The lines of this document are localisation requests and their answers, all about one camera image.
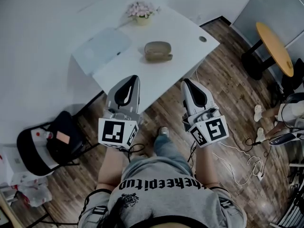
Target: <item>white shoe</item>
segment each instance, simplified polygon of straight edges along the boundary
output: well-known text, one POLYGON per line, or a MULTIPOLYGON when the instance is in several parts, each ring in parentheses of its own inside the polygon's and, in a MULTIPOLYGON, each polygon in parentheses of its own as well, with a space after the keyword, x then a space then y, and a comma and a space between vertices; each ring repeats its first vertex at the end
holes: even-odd
POLYGON ((258 122, 262 118, 262 107, 258 104, 255 106, 255 115, 253 119, 258 122))
POLYGON ((167 127, 161 127, 158 130, 158 135, 166 135, 169 138, 169 128, 167 128, 167 127))
POLYGON ((263 142, 266 139, 263 128, 259 127, 256 134, 256 142, 263 142))

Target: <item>gray t-shirt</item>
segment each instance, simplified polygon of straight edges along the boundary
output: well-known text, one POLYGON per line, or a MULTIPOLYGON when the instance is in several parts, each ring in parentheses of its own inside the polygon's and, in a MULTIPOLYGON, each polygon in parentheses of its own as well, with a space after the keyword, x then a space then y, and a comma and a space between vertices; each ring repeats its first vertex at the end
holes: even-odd
POLYGON ((96 190, 85 200, 79 228, 96 228, 118 198, 126 228, 176 222, 191 228, 244 228, 246 214, 223 188, 208 189, 181 166, 152 157, 128 168, 113 192, 96 190))

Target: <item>white marker cube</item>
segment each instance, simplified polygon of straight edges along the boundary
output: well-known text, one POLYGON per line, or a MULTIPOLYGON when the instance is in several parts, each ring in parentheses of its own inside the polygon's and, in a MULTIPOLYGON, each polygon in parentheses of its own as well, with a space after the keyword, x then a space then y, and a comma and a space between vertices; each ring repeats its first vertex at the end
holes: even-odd
POLYGON ((138 132, 136 121, 99 118, 98 142, 115 148, 130 149, 138 132))
POLYGON ((206 121, 195 123, 189 129, 189 132, 200 148, 229 137, 224 116, 213 117, 206 121))

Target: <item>flower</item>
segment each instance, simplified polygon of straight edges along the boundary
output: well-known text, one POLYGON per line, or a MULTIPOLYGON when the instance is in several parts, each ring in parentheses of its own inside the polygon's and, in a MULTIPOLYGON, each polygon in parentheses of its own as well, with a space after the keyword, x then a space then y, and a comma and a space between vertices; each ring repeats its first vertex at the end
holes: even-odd
POLYGON ((126 13, 129 17, 138 16, 142 18, 148 18, 154 13, 155 9, 151 3, 146 3, 144 1, 138 1, 131 3, 128 6, 126 13))

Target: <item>flower pot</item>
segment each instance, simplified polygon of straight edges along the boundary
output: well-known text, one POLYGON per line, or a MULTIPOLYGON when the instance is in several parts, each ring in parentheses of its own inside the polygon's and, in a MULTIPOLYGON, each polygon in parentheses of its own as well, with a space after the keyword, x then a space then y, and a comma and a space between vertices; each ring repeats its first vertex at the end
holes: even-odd
POLYGON ((150 23, 150 17, 136 17, 136 21, 138 25, 144 26, 150 23))

